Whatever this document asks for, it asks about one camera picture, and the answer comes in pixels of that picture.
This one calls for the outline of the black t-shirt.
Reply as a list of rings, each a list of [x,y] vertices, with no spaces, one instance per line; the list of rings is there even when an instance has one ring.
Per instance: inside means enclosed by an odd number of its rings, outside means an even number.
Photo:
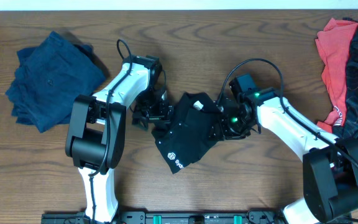
[[[198,162],[217,143],[209,136],[220,114],[207,93],[184,93],[174,106],[171,123],[154,128],[156,147],[172,174]]]

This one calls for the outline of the red t-shirt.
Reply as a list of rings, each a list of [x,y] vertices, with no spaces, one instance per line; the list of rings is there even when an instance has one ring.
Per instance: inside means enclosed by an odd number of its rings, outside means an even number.
[[[351,40],[357,29],[358,22],[332,18],[317,33],[315,39],[319,56],[324,63],[321,78],[333,105],[327,118],[317,122],[317,125],[329,133],[333,132],[333,127],[343,126],[346,120],[346,63]]]

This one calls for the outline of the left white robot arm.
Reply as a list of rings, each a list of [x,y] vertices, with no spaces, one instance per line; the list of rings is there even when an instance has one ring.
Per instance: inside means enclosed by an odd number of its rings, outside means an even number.
[[[126,116],[134,107],[132,124],[147,129],[170,124],[173,106],[165,86],[156,88],[163,73],[159,58],[128,56],[119,74],[91,96],[76,97],[70,118],[65,153],[78,168],[86,193],[83,223],[111,223],[118,209],[114,170],[121,160],[126,138]]]

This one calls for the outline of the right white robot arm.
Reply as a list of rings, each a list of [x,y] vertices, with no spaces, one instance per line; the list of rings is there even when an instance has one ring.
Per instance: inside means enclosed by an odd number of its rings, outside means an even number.
[[[341,139],[297,112],[282,91],[231,89],[216,104],[222,113],[218,140],[238,140],[262,128],[277,135],[301,160],[303,197],[281,209],[275,223],[358,223],[358,141]]]

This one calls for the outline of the folded navy blue garment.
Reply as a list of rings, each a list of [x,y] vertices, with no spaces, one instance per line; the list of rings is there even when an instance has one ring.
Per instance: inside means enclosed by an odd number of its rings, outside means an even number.
[[[91,95],[106,79],[90,45],[72,44],[53,31],[37,47],[17,51],[19,67],[6,91],[19,124],[43,133],[70,122],[73,102]]]

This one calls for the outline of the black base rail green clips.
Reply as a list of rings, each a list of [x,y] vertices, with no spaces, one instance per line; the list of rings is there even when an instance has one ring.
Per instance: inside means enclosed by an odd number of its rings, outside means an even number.
[[[42,224],[92,223],[91,218],[79,213],[45,213]],[[110,222],[117,224],[284,224],[284,216],[268,210],[251,210],[245,213],[150,213],[142,211],[119,212]]]

